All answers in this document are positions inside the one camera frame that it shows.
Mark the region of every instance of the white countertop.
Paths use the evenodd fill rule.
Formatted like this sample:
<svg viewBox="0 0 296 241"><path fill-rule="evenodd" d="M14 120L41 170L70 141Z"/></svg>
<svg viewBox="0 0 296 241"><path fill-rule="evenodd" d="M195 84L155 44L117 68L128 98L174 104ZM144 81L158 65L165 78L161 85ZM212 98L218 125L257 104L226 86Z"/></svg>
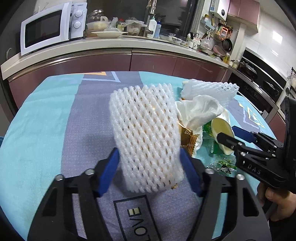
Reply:
<svg viewBox="0 0 296 241"><path fill-rule="evenodd" d="M38 62L57 57L64 54L69 54L77 51L100 49L100 48L143 48L162 50L174 52L178 54L188 55L189 57L206 60L222 67L227 68L228 64L200 53L196 50L177 46L174 44L159 42L149 39L141 38L123 38L118 39L100 39L100 38L86 38L74 41L67 41L58 45L50 46L48 48L36 51L34 53L21 56L16 54L5 63L1 65L2 78L6 79L18 71L29 67Z"/></svg>

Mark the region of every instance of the blue and purple tablecloth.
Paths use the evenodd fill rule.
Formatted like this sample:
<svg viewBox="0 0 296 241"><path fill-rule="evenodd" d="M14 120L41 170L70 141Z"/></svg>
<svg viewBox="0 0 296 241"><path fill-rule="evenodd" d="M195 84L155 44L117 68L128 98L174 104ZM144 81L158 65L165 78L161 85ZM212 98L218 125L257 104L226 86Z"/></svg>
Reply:
<svg viewBox="0 0 296 241"><path fill-rule="evenodd" d="M45 79L29 95L13 119L0 148L0 206L26 240L38 205L57 174L80 175L107 158L115 147L109 121L109 96L114 90L139 85L170 83L176 98L185 79L150 72L99 72L66 74ZM248 131L272 131L242 96L228 106L231 125ZM198 158L211 162L201 147ZM256 191L258 181L247 176ZM105 195L98 200L113 240L186 240L196 219L200 200L185 179L174 190L135 194L124 186L117 171ZM78 196L73 197L78 233L85 236ZM127 209L141 209L146 236L135 236ZM223 225L223 209L215 229Z"/></svg>

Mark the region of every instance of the ceiling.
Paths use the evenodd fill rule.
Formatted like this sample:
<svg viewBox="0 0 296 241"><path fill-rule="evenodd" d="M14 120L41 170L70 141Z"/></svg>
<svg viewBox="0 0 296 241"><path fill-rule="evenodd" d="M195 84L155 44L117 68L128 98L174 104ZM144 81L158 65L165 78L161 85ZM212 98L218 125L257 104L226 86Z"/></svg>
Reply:
<svg viewBox="0 0 296 241"><path fill-rule="evenodd" d="M294 27L289 21L286 14L280 8L280 6L275 2L275 0L255 0L260 3L261 10L267 12L269 15L273 16L288 28L293 29Z"/></svg>

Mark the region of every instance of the silver bolt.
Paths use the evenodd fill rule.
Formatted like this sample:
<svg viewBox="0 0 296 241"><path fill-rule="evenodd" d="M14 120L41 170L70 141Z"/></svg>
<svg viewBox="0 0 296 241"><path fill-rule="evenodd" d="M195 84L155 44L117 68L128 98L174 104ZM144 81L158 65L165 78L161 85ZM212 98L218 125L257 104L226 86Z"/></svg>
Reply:
<svg viewBox="0 0 296 241"><path fill-rule="evenodd" d="M61 181L61 180L63 180L64 179L64 176L62 175L62 174L59 174L59 175L56 175L55 176L55 180L56 181Z"/></svg>
<svg viewBox="0 0 296 241"><path fill-rule="evenodd" d="M85 174L86 174L86 175L93 175L93 174L94 174L94 169L87 169L87 170L85 171Z"/></svg>
<svg viewBox="0 0 296 241"><path fill-rule="evenodd" d="M214 174L215 171L212 168L206 168L205 169L205 173L207 173L207 174Z"/></svg>
<svg viewBox="0 0 296 241"><path fill-rule="evenodd" d="M242 175L242 174L237 174L237 179L238 179L238 180L244 180L244 175Z"/></svg>

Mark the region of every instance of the gold candy wrapper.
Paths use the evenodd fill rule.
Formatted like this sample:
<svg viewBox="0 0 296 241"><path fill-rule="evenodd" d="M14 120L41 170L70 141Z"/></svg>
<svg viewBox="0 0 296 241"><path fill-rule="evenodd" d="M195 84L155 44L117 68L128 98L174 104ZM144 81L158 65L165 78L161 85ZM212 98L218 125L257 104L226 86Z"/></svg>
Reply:
<svg viewBox="0 0 296 241"><path fill-rule="evenodd" d="M190 156L192 156L196 139L199 137L199 134L194 135L192 130L185 128L179 122L179 129L181 134L181 148L187 150Z"/></svg>

